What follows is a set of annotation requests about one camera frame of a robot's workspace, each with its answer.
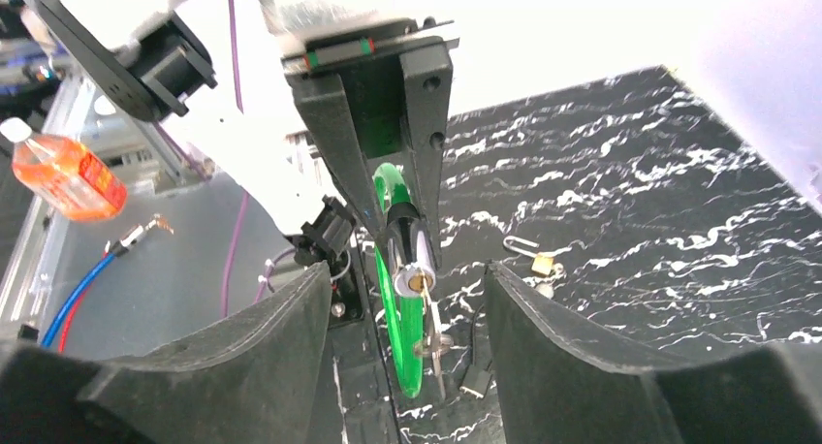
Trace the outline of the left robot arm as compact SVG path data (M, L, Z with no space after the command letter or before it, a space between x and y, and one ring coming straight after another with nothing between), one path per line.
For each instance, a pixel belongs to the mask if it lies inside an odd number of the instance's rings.
M216 97L217 57L177 14L189 0L23 0L133 118L189 113L261 141L263 123ZM458 38L371 0L256 0L265 72L281 72L337 191L405 298L433 289L438 198Z

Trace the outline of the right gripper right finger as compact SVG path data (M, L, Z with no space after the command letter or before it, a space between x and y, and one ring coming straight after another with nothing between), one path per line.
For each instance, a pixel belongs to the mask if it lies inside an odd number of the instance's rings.
M510 443L817 443L821 349L768 343L709 362L651 348L530 288L484 274Z

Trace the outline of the green cable lock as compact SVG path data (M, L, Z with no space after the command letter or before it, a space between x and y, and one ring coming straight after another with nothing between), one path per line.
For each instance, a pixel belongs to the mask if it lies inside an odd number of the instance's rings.
M377 284L396 379L402 393L414 398L423 380L423 359L415 352L426 336L423 293L435 286L435 264L427 225L412 204L400 169L380 165L373 183L387 220L387 249L374 249Z

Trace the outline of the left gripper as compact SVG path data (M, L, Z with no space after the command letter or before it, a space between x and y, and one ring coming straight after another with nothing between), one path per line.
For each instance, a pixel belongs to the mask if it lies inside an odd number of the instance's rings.
M332 71L323 67L375 56L403 45L435 44L400 56L405 98L407 166L413 198L428 234L434 265L442 252L439 195L453 64L448 49L459 45L452 20L371 16L340 22L283 50L295 106L347 204L378 245L387 243L386 217L367 165L388 140L378 123L393 112L394 76L389 71Z

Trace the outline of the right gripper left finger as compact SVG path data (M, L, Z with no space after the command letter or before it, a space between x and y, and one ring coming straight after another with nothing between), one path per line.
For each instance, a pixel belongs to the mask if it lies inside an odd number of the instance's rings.
M301 443L331 300L326 264L141 357L1 345L5 443Z

